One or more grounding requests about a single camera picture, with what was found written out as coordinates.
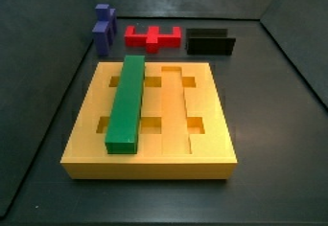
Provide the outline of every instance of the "green rectangular block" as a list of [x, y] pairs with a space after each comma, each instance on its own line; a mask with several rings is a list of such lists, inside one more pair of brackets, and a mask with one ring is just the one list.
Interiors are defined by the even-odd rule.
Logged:
[[107, 153], [135, 154], [145, 56], [126, 56], [104, 136]]

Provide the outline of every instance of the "black block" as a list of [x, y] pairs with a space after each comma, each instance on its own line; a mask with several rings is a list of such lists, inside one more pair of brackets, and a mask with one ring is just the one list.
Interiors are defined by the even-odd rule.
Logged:
[[228, 29], [186, 29], [189, 55], [232, 55], [236, 38], [229, 38]]

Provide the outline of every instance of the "red block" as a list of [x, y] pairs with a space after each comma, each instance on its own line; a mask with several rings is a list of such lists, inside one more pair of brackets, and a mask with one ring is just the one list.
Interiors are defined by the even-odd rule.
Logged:
[[155, 54], [161, 47], [181, 46], [181, 28], [173, 27], [173, 34], [159, 34], [158, 26], [149, 26], [147, 34], [137, 34], [135, 26], [129, 26], [125, 34], [126, 46], [143, 47], [146, 52]]

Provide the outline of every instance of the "blue figure-shaped block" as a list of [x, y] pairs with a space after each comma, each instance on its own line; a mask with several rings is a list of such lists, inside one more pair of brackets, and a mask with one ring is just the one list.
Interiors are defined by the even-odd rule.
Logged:
[[108, 4], [96, 6], [98, 23], [94, 27], [94, 39], [99, 56], [108, 55], [108, 47], [117, 35], [117, 12]]

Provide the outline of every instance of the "yellow wooden board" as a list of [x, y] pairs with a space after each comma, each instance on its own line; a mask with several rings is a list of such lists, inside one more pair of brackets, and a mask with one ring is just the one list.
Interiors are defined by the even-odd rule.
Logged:
[[138, 153], [107, 154], [122, 65], [98, 65], [60, 161], [71, 178], [229, 178], [237, 158], [206, 62], [146, 62]]

